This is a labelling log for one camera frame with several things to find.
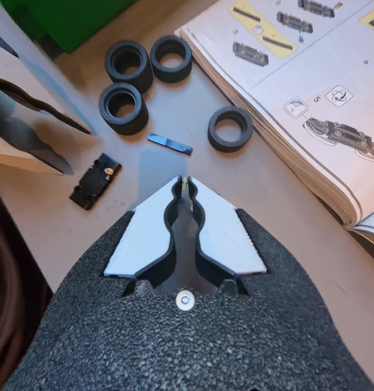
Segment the green plastic bin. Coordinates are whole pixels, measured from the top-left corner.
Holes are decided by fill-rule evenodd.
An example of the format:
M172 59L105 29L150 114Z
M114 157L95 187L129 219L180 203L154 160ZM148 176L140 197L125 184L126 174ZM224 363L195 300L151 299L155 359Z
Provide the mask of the green plastic bin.
M71 53L136 0L0 0L34 42L45 36Z

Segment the black rubber tyre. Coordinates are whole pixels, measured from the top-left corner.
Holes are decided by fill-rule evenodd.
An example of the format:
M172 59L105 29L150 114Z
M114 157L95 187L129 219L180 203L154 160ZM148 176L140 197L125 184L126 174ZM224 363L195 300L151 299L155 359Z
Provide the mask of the black rubber tyre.
M241 136L235 141L226 141L216 132L216 125L222 120L235 121L241 131ZM254 131L254 125L249 114L235 105L229 105L217 110L210 118L208 125L208 140L217 151L232 153L243 148L250 140Z
M122 40L112 45L105 55L105 69L113 83L131 84L141 94L153 82L150 58L145 48L136 41Z
M177 66L165 66L161 60L167 55L178 55L181 62ZM167 35L160 37L151 47L150 61L154 75L163 82L173 84L184 80L192 69L192 50L181 37Z
M118 117L118 111L131 105L132 111ZM125 82L106 87L100 94L98 108L103 120L118 134L133 135L140 132L149 120L149 112L139 90Z

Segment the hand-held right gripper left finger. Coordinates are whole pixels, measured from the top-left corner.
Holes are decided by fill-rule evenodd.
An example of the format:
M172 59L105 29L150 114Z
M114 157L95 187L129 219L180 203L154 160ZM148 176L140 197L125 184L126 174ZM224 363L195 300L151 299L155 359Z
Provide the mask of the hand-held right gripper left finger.
M168 279L175 271L172 226L178 218L182 177L177 176L139 204L116 245L105 277Z

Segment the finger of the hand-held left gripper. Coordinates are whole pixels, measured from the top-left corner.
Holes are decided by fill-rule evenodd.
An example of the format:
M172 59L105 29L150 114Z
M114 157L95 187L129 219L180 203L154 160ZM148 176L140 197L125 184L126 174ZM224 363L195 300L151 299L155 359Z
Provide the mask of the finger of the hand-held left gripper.
M0 91L0 164L36 173L72 175L67 160L16 116L17 108L35 113Z
M93 134L91 106L0 5L0 90L32 110L45 111Z

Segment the black panel piece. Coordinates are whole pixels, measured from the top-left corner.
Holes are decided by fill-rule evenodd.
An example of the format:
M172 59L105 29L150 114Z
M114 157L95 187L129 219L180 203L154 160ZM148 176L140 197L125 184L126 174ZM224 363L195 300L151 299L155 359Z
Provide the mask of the black panel piece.
M113 169L114 174L107 176L105 168ZM82 209L90 211L121 169L122 165L118 161L102 153L81 177L69 199Z
M158 145L167 147L169 149L175 150L177 152L189 155L189 156L191 155L191 153L193 151L193 148L190 146L187 146L185 144L171 140L169 138L165 138L165 137L160 136L158 134L154 134L152 132L149 132L149 134L147 136L147 140L149 140L155 144L158 144Z

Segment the person's brown hoodie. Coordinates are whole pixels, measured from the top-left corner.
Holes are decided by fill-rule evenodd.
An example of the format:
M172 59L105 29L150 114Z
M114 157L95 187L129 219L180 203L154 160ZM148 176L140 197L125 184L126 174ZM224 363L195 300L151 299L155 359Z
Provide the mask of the person's brown hoodie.
M0 228L0 390L21 359L23 339L24 306L19 269Z

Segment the open instruction booklet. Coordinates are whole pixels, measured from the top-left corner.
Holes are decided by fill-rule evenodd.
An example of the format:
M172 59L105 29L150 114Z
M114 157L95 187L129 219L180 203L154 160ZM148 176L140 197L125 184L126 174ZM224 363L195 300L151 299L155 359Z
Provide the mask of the open instruction booklet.
M374 1L218 1L175 35L344 228L374 243Z

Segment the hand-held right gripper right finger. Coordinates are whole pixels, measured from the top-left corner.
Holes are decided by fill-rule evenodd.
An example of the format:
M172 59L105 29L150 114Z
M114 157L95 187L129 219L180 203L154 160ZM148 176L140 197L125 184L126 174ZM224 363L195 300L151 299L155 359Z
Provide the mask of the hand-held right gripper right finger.
M237 208L194 177L188 178L193 217L198 225L195 264L202 277L267 273Z

